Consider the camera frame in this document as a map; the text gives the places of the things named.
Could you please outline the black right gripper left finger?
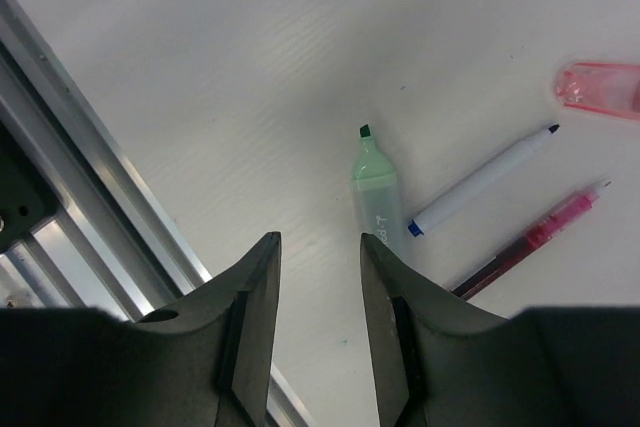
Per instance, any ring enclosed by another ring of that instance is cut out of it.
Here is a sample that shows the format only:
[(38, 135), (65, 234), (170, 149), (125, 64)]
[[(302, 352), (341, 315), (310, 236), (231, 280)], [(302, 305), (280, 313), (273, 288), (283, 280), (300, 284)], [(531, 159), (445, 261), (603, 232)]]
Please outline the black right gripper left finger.
[(146, 315), (149, 426), (261, 426), (275, 337), (281, 235), (265, 234), (236, 264)]

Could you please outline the green highlighter pen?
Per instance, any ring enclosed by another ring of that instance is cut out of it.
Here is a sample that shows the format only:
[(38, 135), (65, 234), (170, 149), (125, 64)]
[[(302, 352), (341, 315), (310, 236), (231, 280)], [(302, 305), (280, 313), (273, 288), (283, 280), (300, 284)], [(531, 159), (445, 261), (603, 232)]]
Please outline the green highlighter pen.
[(359, 152), (350, 182), (361, 230), (376, 236), (407, 263), (410, 252), (398, 175), (389, 158), (377, 147), (368, 124), (359, 129)]

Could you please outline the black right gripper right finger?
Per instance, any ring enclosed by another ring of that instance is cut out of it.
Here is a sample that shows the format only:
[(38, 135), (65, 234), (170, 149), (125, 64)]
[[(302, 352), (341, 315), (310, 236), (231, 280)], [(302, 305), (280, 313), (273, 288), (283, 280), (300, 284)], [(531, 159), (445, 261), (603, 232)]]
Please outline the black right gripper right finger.
[(504, 319), (427, 279), (372, 234), (360, 239), (360, 275), (379, 422), (425, 426), (425, 415), (411, 419), (427, 398), (419, 330), (457, 338)]

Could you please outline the red gel pen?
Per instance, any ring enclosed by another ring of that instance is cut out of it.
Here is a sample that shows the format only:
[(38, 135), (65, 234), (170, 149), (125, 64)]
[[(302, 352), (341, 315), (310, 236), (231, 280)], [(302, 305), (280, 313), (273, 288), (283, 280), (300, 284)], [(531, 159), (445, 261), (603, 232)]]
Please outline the red gel pen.
[(570, 194), (450, 292), (463, 300), (471, 299), (589, 212), (610, 184), (605, 179)]

